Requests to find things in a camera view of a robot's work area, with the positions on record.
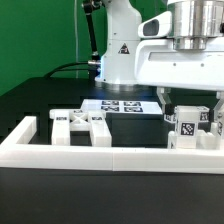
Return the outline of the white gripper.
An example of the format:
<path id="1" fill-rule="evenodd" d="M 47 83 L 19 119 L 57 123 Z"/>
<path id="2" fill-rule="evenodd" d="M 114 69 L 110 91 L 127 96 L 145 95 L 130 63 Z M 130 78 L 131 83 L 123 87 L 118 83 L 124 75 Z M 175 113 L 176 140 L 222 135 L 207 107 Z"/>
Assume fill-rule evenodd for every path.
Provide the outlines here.
<path id="1" fill-rule="evenodd" d="M 172 40 L 144 40 L 136 50 L 135 77 L 138 84 L 158 87 L 165 115 L 174 114 L 170 88 L 219 91 L 216 122 L 224 105 L 224 39 L 209 39 L 205 50 L 174 50 Z"/>

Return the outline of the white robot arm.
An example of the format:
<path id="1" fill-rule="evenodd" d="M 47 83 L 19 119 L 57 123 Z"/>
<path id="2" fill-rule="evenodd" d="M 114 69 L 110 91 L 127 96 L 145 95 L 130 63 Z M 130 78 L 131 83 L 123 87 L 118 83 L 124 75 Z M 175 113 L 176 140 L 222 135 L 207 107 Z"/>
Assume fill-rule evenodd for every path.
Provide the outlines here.
<path id="1" fill-rule="evenodd" d="M 167 10 L 147 21 L 130 0 L 102 2 L 108 36 L 99 85 L 155 86 L 165 113 L 172 88 L 214 91 L 214 110 L 224 108 L 224 0 L 168 0 Z"/>

